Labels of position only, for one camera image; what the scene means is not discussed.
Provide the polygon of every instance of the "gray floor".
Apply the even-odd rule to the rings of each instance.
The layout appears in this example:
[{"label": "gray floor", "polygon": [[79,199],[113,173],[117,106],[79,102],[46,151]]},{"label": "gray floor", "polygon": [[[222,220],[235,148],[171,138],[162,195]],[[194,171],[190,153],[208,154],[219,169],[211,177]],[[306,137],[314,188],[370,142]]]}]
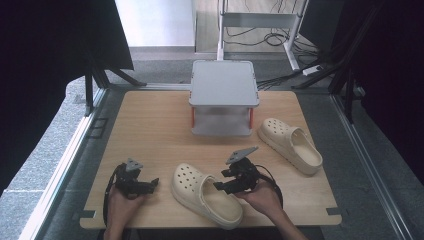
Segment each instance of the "gray floor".
[{"label": "gray floor", "polygon": [[[131,55],[135,71],[129,75],[148,82],[184,85],[189,83],[191,64],[196,59],[214,59],[214,54],[195,53],[193,46],[132,47]],[[284,54],[228,54],[227,59],[249,60],[255,68],[257,79],[266,80],[285,75],[290,66]],[[87,213],[82,210],[90,191],[94,174],[102,157],[116,113],[126,91],[134,89],[125,81],[107,72],[113,83],[107,91],[105,102],[91,130],[78,152],[76,161],[63,179],[45,224],[37,239],[96,239],[98,231],[84,230],[79,218]],[[290,90],[290,86],[305,81],[298,77],[282,83],[273,90]],[[388,218],[388,211],[376,188],[352,147],[352,141],[342,124],[330,96],[325,93],[331,79],[326,79],[304,91],[297,91],[299,102],[323,155],[324,169],[342,214],[343,222],[337,226],[321,226],[302,229],[311,239],[402,239],[397,236]],[[60,111],[46,131],[37,148],[31,154],[14,181],[0,198],[0,239],[18,239],[45,188],[72,139],[85,112],[84,80],[76,79],[67,88],[66,99]],[[405,219],[415,239],[424,236],[424,189],[395,148],[367,116],[360,101],[354,103],[354,126],[382,180]],[[104,132],[96,126],[105,123]],[[155,232],[145,231],[144,239],[194,239],[205,236],[222,239],[270,239],[271,229],[222,232],[209,230],[185,230]]]}]

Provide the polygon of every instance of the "wooden board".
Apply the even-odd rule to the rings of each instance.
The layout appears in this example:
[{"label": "wooden board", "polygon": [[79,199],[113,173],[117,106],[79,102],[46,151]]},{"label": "wooden board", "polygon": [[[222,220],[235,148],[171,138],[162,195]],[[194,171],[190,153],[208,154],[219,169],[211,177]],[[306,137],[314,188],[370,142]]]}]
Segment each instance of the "wooden board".
[{"label": "wooden board", "polygon": [[[337,208],[337,204],[324,169],[313,177],[306,177],[256,134],[260,124],[269,117],[299,126],[309,134],[296,95],[293,92],[261,91],[259,97],[251,136],[204,137],[191,133],[189,91],[128,92],[85,206],[85,210],[95,211],[94,218],[82,218],[81,226],[104,228],[102,209],[106,185],[115,167],[130,157],[144,165],[139,181],[151,181],[157,177],[160,181],[155,193],[139,209],[129,227],[216,227],[173,198],[170,188],[173,172],[178,164],[185,162],[226,182],[230,179],[225,179],[220,173],[228,167],[225,161],[233,151],[252,146],[259,146],[259,149],[250,154],[249,159],[271,171],[283,192],[285,210],[294,224],[339,224],[340,215],[327,214],[327,208]],[[240,202],[244,209],[240,227],[273,225],[243,200]]]}]

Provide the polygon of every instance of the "shoe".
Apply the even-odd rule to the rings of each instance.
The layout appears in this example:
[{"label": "shoe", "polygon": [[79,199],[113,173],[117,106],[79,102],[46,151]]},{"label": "shoe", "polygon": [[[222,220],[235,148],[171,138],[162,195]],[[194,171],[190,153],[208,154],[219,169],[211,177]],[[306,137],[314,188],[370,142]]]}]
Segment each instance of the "shoe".
[{"label": "shoe", "polygon": [[183,206],[212,220],[221,228],[234,229],[243,217],[241,204],[233,195],[218,191],[214,182],[220,180],[182,163],[174,172],[172,195]]},{"label": "shoe", "polygon": [[300,172],[314,175],[322,166],[322,156],[299,127],[268,118],[258,129],[259,138],[286,158]]}]

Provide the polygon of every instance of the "human hand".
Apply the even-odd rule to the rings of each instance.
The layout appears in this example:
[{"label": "human hand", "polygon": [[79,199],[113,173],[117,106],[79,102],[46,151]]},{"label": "human hand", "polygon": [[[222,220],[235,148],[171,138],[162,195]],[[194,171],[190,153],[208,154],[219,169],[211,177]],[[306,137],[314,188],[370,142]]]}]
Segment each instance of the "human hand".
[{"label": "human hand", "polygon": [[271,184],[262,179],[259,179],[255,189],[252,191],[239,192],[234,195],[245,200],[256,211],[268,217],[283,210],[277,193],[274,191]]},{"label": "human hand", "polygon": [[255,189],[251,192],[239,192],[234,195],[238,198],[244,199],[256,211],[267,216],[278,228],[284,239],[307,239],[287,216],[281,206],[277,193],[274,191],[270,183],[259,179]]},{"label": "human hand", "polygon": [[115,187],[115,185],[113,185],[109,192],[107,226],[104,239],[121,239],[125,226],[146,198],[146,195],[140,195],[137,198],[130,200],[126,198],[121,191]]}]

